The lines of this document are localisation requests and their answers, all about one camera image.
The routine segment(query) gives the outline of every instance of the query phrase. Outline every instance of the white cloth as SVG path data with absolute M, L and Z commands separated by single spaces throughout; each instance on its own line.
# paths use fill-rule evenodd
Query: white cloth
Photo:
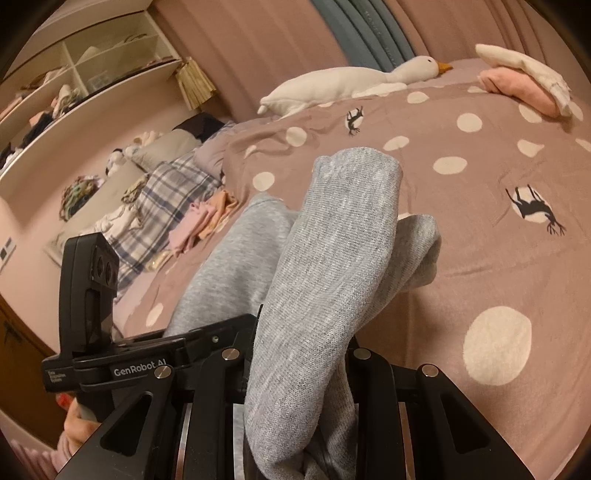
M 522 70 L 538 82 L 554 100 L 562 116 L 571 116 L 570 88 L 562 75 L 542 62 L 520 53 L 496 45 L 476 45 L 476 53 L 491 67 L 510 67 Z
M 103 218 L 97 220 L 94 225 L 83 230 L 80 235 L 101 232 L 110 242 L 120 238 L 125 232 L 141 226 L 142 222 L 137 207 L 133 204 L 124 204 L 114 212 L 107 213 Z

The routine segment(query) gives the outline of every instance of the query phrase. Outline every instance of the clothes on shelf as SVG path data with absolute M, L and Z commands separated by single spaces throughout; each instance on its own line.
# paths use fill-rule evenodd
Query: clothes on shelf
M 39 120 L 33 128 L 31 128 L 27 134 L 23 137 L 21 148 L 27 148 L 33 140 L 35 140 L 39 135 L 43 133 L 43 131 L 49 127 L 49 125 L 53 122 L 53 117 L 48 112 L 42 112 L 39 116 Z
M 53 119 L 57 120 L 59 117 L 64 116 L 67 113 L 66 108 L 78 100 L 81 100 L 81 96 L 78 88 L 72 88 L 67 83 L 62 85 L 59 94 L 51 103 L 51 106 L 53 107 L 53 113 L 51 116 Z

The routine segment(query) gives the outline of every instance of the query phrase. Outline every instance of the polka dot bedsheet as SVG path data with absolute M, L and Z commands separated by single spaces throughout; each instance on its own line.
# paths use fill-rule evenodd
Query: polka dot bedsheet
M 223 166 L 242 206 L 266 191 L 299 209 L 318 156 L 365 146 L 395 157 L 400 215 L 439 224 L 438 273 L 359 340 L 398 365 L 438 365 L 543 480 L 591 423 L 591 110 L 571 107 L 552 120 L 470 83 L 382 92 L 236 135 Z M 239 212 L 163 268 L 127 335 L 146 318 L 166 326 Z

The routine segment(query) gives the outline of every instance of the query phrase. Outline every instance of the bedside wall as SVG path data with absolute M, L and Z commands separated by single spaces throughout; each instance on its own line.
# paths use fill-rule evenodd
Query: bedside wall
M 138 92 L 48 152 L 46 163 L 9 205 L 0 200 L 0 243 L 11 236 L 17 245 L 0 273 L 0 294 L 55 351 L 60 270 L 42 248 L 64 225 L 58 217 L 63 189 L 79 175 L 104 176 L 109 154 L 136 134 L 169 131 L 191 114 L 174 78 Z

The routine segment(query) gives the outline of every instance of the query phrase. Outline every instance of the folded clothes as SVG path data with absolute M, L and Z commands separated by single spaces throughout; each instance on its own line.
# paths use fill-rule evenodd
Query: folded clothes
M 197 235 L 211 220 L 216 209 L 205 202 L 192 203 L 189 211 L 177 227 L 168 233 L 168 243 L 174 255 L 192 249 L 198 240 Z
M 39 117 L 37 123 L 31 128 L 27 134 L 23 137 L 21 148 L 27 148 L 33 140 L 35 140 L 43 131 L 51 125 L 53 117 L 50 113 L 43 112 Z
M 552 118 L 560 116 L 554 97 L 525 72 L 497 67 L 481 72 L 478 81 L 488 92 L 516 97 Z
M 234 208 L 238 205 L 236 200 L 227 190 L 219 190 L 216 192 L 207 203 L 215 209 L 209 223 L 199 232 L 199 239 L 205 240 L 211 235 L 218 225 L 228 218 Z
M 72 88 L 70 85 L 65 83 L 60 88 L 60 93 L 57 95 L 57 101 L 53 106 L 53 113 L 51 116 L 53 119 L 65 115 L 65 109 L 80 99 L 80 90 L 78 88 Z

